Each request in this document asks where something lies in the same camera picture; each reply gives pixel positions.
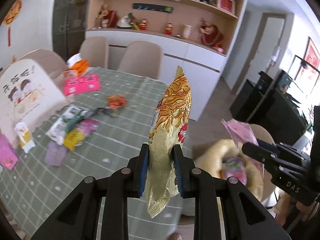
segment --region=green checkered tablecloth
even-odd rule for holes
[[[159,99],[167,88],[162,82],[103,68],[95,68],[90,74],[100,75],[101,89],[75,96],[74,105],[86,109],[103,107],[106,96],[123,94],[126,108],[120,109],[115,118],[98,115],[98,130],[77,147],[68,152],[60,167],[44,162],[47,145],[45,135],[55,122],[57,114],[36,129],[33,137],[36,147],[28,154],[17,151],[19,162],[12,171],[0,173],[0,194],[14,220],[33,235],[44,220],[62,200],[86,177],[97,179],[110,176],[126,167],[130,158],[139,155],[142,143],[148,141],[152,118]],[[188,136],[183,145],[185,156],[191,156]],[[147,213],[145,198],[128,199],[128,229],[131,240],[165,239],[175,229],[182,211],[180,195],[171,198],[168,206],[154,219]],[[99,219],[100,239],[102,215]]]

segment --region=instant noodle package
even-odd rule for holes
[[[178,66],[175,80],[157,105],[149,134],[149,168],[146,181],[146,203],[149,215],[158,215],[178,194],[170,156],[175,144],[182,144],[191,106],[189,82]]]

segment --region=cartoon characters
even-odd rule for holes
[[[32,92],[32,86],[31,81],[28,79],[25,79],[21,82],[21,91],[24,93],[24,97],[29,95]]]
[[[23,100],[24,96],[17,87],[14,87],[8,95],[8,98],[14,103],[14,106],[17,106]]]

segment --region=framed picture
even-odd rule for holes
[[[302,89],[305,93],[310,94],[318,80],[319,71],[317,69],[319,69],[320,64],[320,54],[310,37],[308,39],[308,44],[303,59],[314,68],[309,65],[306,65],[305,67],[300,66],[300,69],[295,77],[295,81],[300,89]]]
[[[224,9],[232,14],[236,13],[235,0],[217,0],[217,7],[220,9]]]
[[[310,37],[308,39],[308,45],[303,59],[318,69],[320,63],[320,54]]]

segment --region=cardboard sign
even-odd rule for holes
[[[17,145],[14,127],[18,122],[33,131],[45,113],[66,101],[43,68],[31,59],[9,66],[0,77],[0,88],[0,129],[12,145]]]

